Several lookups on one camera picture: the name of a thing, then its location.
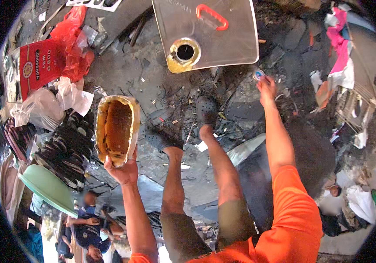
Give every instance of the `black sandal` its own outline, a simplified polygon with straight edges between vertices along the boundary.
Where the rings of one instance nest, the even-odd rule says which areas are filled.
[[[170,138],[166,133],[159,133],[157,130],[148,130],[145,134],[146,140],[160,153],[164,153],[166,147],[178,147],[183,150],[183,145]]]
[[[215,100],[201,96],[197,100],[197,121],[198,128],[204,125],[216,126],[219,109]]]

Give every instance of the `shorts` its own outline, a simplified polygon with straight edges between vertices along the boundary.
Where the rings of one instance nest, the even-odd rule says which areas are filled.
[[[256,235],[254,220],[245,200],[227,201],[218,207],[219,233],[216,250]],[[160,215],[164,242],[173,263],[186,262],[212,250],[198,235],[192,218],[185,214]]]

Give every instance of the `red plastic bag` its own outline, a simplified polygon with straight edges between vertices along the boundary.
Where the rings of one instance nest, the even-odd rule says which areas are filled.
[[[80,26],[84,22],[87,7],[75,6],[64,16],[51,32],[51,37],[56,39],[64,48],[65,67],[61,76],[66,76],[73,82],[79,81],[89,72],[89,67],[95,55],[92,51],[85,53],[77,46],[76,40],[81,32]]]

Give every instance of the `pink fabric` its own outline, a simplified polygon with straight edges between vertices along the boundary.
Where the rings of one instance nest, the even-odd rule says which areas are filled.
[[[347,21],[347,12],[344,12],[336,7],[334,7],[333,9],[335,12],[334,16],[338,19],[338,24],[335,27],[329,27],[327,29],[327,36],[329,37],[329,39],[331,39],[331,45],[337,52],[338,58],[335,62],[335,65],[332,67],[330,74],[343,71],[348,61],[348,40],[345,40],[340,35],[340,31],[343,29],[344,24]]]

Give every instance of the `green plastic bowl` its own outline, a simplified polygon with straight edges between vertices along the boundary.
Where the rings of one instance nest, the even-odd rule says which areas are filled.
[[[40,165],[31,165],[23,174],[19,173],[18,177],[45,202],[77,218],[73,196],[68,186],[51,171]]]

